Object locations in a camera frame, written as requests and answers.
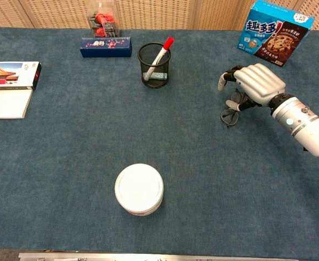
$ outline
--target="white robotic arm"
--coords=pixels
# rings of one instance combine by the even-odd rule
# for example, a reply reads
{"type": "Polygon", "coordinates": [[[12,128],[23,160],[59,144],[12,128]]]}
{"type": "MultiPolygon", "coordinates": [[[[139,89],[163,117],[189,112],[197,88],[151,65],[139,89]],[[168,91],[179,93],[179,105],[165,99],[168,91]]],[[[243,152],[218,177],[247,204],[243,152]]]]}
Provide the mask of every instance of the white robotic arm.
{"type": "Polygon", "coordinates": [[[286,95],[285,83],[262,64],[236,66],[223,73],[218,90],[227,81],[237,82],[248,99],[242,104],[227,100],[234,110],[245,110],[255,105],[270,107],[271,115],[312,155],[319,157],[319,117],[298,98],[286,95]]]}

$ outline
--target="table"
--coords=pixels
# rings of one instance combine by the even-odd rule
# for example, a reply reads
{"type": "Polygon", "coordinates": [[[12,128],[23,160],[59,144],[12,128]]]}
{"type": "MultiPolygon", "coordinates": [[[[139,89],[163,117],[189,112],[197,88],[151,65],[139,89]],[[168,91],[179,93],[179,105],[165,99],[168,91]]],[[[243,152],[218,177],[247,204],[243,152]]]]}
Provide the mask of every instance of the table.
{"type": "Polygon", "coordinates": [[[319,158],[267,108],[219,119],[236,85],[222,72],[262,63],[319,115],[319,32],[280,68],[235,48],[240,32],[129,30],[131,58],[82,58],[86,29],[0,28],[0,61],[40,61],[25,119],[0,120],[0,247],[319,260],[319,158]],[[169,83],[140,80],[137,50],[175,38],[169,83]],[[119,172],[155,167],[160,208],[125,212],[119,172]]]}

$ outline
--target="black mesh pen holder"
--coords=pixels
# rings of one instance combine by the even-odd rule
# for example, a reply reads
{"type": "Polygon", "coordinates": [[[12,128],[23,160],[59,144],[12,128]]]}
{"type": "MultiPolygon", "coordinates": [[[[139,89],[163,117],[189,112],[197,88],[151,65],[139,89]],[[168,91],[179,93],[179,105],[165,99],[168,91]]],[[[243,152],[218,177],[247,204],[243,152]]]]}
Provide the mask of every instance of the black mesh pen holder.
{"type": "Polygon", "coordinates": [[[169,79],[170,50],[165,53],[157,65],[152,65],[162,47],[161,43],[151,42],[143,45],[138,52],[142,69],[142,82],[152,89],[165,86],[169,79]]]}

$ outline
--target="clear plastic box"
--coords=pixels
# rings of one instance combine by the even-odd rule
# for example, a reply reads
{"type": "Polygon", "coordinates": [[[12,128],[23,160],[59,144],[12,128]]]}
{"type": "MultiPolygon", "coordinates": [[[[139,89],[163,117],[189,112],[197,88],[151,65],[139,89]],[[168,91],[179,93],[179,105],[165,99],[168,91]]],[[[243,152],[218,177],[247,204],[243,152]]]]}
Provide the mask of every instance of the clear plastic box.
{"type": "Polygon", "coordinates": [[[115,0],[90,0],[87,20],[94,37],[120,37],[121,25],[115,0]]]}

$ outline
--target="white round container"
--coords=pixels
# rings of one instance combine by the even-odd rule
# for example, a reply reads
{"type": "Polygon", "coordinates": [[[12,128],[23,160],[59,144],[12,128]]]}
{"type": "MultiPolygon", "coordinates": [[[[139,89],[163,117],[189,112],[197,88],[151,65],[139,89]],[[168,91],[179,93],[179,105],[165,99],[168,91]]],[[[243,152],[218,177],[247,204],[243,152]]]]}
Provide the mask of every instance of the white round container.
{"type": "Polygon", "coordinates": [[[133,164],[116,179],[117,201],[129,213],[146,216],[162,203],[163,180],[158,171],[146,164],[133,164]]]}

